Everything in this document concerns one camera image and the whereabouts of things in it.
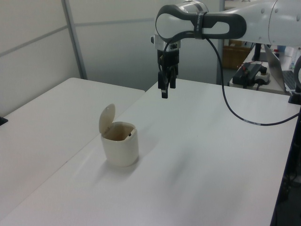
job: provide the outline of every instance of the floor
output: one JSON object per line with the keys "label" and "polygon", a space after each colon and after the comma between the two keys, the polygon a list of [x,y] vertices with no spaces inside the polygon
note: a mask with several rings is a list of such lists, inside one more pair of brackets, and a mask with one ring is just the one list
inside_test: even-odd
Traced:
{"label": "floor", "polygon": [[[225,86],[236,73],[236,70],[223,69]],[[301,185],[301,167],[297,166],[297,177],[294,185]],[[274,213],[271,226],[301,226],[301,187],[289,188],[288,199],[276,207],[277,217]]]}

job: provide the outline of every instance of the black band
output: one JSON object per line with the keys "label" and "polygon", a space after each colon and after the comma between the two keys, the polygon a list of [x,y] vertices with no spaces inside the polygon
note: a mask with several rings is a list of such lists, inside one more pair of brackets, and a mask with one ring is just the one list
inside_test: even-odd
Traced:
{"label": "black band", "polygon": [[299,89],[301,89],[301,81],[299,80],[300,69],[301,69],[301,56],[297,60],[297,62],[295,64],[295,69],[293,71],[293,76],[295,78],[296,85],[297,85],[297,87],[299,87]]}
{"label": "black band", "polygon": [[203,28],[203,19],[204,15],[207,12],[200,12],[198,16],[196,17],[196,21],[194,23],[194,37],[196,39],[205,39],[203,37],[202,28]]}

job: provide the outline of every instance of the small bin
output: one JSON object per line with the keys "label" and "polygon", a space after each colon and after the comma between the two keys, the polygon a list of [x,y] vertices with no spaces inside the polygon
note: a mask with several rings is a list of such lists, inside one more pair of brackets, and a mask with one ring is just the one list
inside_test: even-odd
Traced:
{"label": "small bin", "polygon": [[117,121],[115,105],[107,106],[99,119],[99,132],[107,160],[116,166],[130,166],[139,155],[138,134],[133,124]]}

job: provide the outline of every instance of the desk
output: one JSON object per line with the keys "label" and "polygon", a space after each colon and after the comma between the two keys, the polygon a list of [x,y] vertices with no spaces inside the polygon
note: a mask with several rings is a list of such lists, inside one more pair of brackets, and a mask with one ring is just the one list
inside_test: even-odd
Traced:
{"label": "desk", "polygon": [[108,104],[118,116],[143,94],[72,78],[7,115],[0,127],[0,220],[99,134]]}
{"label": "desk", "polygon": [[[252,51],[250,52],[250,54],[248,55],[248,57],[245,59],[244,63],[246,62],[251,62],[252,61],[252,57],[254,56],[254,52],[255,52],[255,48],[252,49]],[[286,71],[289,70],[289,66],[292,62],[292,54],[293,54],[293,48],[292,47],[286,47],[285,49],[285,54],[280,56],[280,63],[281,63],[281,68],[282,71]],[[262,66],[267,68],[267,72],[269,72],[269,64],[268,62],[263,62]],[[243,86],[241,85],[237,85],[237,84],[233,84],[233,79],[230,80],[229,82],[229,86],[231,87],[237,87],[237,88],[242,88]],[[270,75],[269,77],[269,84],[268,85],[262,85],[259,87],[259,91],[263,91],[263,92],[269,92],[269,93],[277,93],[277,94],[283,94],[283,95],[287,95],[282,88],[279,86],[278,82],[274,79],[274,77],[272,75]],[[248,86],[247,89],[253,89],[256,90],[258,84],[254,84],[253,86]]]}
{"label": "desk", "polygon": [[[280,121],[300,108],[284,95],[225,91],[253,121]],[[98,135],[0,225],[270,224],[297,119],[251,125],[230,113],[221,86],[177,80],[168,99],[155,84],[116,120],[138,129],[137,164],[111,166]]]}

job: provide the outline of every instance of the electronic device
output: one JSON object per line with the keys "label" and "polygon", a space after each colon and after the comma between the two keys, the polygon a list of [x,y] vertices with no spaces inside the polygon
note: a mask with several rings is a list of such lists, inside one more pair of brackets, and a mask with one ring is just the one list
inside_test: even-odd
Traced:
{"label": "electronic device", "polygon": [[255,75],[254,82],[258,83],[260,85],[267,85],[269,83],[269,76],[270,76],[270,73],[258,72]]}
{"label": "electronic device", "polygon": [[[175,88],[181,39],[236,39],[298,46],[301,45],[300,9],[300,0],[257,0],[247,6],[218,13],[209,13],[206,5],[197,0],[163,6],[156,16],[155,36],[151,38],[158,50],[158,88],[162,97],[168,97],[169,84]],[[301,94],[300,69],[301,58],[294,70],[297,102]]]}
{"label": "electronic device", "polygon": [[260,64],[244,63],[233,76],[233,84],[242,85],[243,88],[254,85],[255,76],[260,69]]}
{"label": "electronic device", "polygon": [[[268,64],[269,64],[269,71],[272,74],[272,76],[275,78],[279,86],[282,88],[284,92],[287,91],[295,91],[296,87],[296,82],[292,84],[291,82],[285,83],[284,77],[283,77],[283,72],[281,68],[281,63],[280,60],[278,59],[277,56],[272,52],[272,50],[267,46],[264,45],[264,49],[268,58]],[[290,81],[288,76],[291,76],[291,80],[293,78],[293,72],[292,71],[287,71],[285,73],[286,75],[286,80]]]}

